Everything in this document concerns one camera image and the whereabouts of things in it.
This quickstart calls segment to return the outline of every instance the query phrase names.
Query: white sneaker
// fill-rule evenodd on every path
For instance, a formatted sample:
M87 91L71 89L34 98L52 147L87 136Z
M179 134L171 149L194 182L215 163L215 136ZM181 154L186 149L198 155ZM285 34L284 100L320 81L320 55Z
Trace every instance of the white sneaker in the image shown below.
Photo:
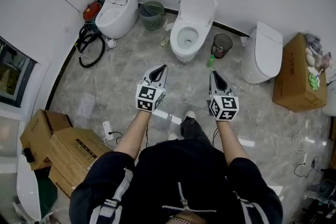
M189 117L196 120L196 115L194 111L188 111L184 118Z
M175 133L171 133L169 136L168 136L168 140L178 140L179 137L175 134Z

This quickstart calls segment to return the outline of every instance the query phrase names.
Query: white toilet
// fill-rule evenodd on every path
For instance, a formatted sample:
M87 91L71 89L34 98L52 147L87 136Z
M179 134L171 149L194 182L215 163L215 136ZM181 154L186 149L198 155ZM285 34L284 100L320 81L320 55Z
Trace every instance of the white toilet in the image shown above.
M244 80L257 84L275 77L282 61L282 35L258 22L247 40L240 71Z
M105 36L118 39L135 24L137 10L138 0L105 0L95 22Z
M181 62L192 60L208 35L215 14L214 0L181 0L170 34L173 52Z

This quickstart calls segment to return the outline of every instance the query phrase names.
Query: toilet bowl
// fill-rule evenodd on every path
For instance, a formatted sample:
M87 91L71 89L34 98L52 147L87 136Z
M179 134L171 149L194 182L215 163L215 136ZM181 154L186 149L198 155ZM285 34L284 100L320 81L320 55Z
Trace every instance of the toilet bowl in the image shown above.
M210 31L214 14L214 0L181 0L170 34L171 48L178 60L189 62L195 57Z
M247 83L258 84L275 77L281 67L282 35L258 22L247 40L241 60L241 75Z
M118 39L135 24L137 10L138 0L105 0L95 22L105 36Z

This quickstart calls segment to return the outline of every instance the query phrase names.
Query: cardboard box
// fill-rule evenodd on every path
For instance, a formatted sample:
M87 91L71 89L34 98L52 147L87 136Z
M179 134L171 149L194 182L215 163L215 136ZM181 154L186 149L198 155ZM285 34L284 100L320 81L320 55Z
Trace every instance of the cardboard box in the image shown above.
M327 103L326 74L320 75L317 91L309 84L306 47L301 33L284 46L281 69L274 82L273 102L294 112L321 108Z
M34 158L30 162L32 170L51 166L47 157L51 136L55 131L69 127L71 123L64 114L46 110L36 112L20 137L22 148L28 148Z
M48 157L65 180L77 187L96 159L109 151L93 130L67 128L52 136Z
M58 187L69 199L75 186L72 186L53 165L49 172L50 180Z

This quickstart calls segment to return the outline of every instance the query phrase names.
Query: green bottle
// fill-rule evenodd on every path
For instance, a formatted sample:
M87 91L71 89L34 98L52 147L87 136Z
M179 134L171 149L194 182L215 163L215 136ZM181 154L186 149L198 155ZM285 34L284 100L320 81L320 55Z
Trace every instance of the green bottle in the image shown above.
M211 55L210 59L208 60L208 63L206 64L207 67L212 67L214 64L215 56Z

